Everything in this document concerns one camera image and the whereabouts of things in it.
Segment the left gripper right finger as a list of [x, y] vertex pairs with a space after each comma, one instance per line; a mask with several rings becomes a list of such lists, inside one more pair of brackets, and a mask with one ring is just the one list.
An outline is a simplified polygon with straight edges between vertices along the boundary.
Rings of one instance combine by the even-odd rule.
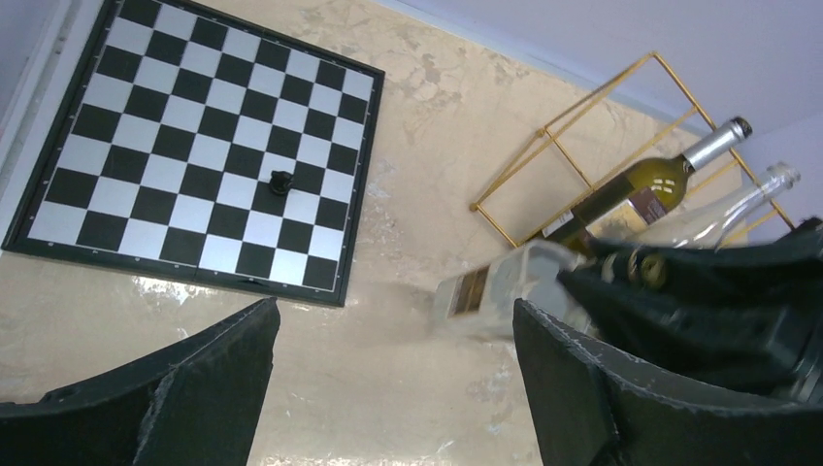
[[818, 465], [822, 410], [669, 372], [532, 303], [513, 337], [545, 465]]

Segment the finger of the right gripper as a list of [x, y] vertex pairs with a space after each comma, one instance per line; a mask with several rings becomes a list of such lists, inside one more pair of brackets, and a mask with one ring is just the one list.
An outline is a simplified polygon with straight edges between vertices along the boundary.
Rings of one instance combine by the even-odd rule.
[[751, 305], [822, 299], [822, 218], [813, 216], [771, 243], [696, 249], [604, 243], [588, 271], [606, 283], [689, 304]]
[[822, 302], [790, 283], [750, 294], [662, 256], [608, 256], [558, 281], [607, 343], [689, 379], [797, 396], [819, 363]]

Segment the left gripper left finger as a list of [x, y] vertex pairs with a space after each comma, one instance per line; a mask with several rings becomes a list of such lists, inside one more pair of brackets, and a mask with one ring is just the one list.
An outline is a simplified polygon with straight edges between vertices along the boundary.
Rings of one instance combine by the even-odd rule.
[[1, 405], [4, 465], [244, 465], [280, 312], [257, 301], [98, 376]]

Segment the clear glass bottle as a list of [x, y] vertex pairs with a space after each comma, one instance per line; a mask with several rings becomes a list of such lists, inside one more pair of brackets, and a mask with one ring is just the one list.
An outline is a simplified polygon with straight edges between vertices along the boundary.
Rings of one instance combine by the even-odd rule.
[[778, 162], [761, 174], [760, 182], [742, 186], [697, 209], [665, 216], [631, 237], [629, 242], [668, 248], [718, 249], [739, 223], [791, 189], [800, 179], [796, 168]]

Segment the clear square liquor bottle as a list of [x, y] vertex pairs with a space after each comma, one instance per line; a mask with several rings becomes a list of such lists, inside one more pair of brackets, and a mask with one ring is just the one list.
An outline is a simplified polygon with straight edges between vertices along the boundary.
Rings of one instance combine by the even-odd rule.
[[577, 268], [592, 271], [606, 283], [623, 281], [649, 289], [661, 287], [668, 275], [666, 261], [657, 253], [634, 249], [588, 259], [558, 244], [534, 240], [440, 282], [429, 311], [430, 327], [442, 335], [511, 340], [513, 304], [522, 298], [573, 329], [598, 338], [600, 331], [591, 316], [557, 281], [560, 272]]

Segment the green bottle silver neck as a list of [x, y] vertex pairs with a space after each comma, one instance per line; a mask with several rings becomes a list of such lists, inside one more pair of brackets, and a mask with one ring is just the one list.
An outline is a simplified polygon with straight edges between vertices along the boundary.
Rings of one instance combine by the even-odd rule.
[[622, 240], [640, 233], [680, 205], [692, 175], [751, 134], [748, 121], [735, 116], [679, 155], [637, 161], [532, 238], [589, 255], [594, 238]]

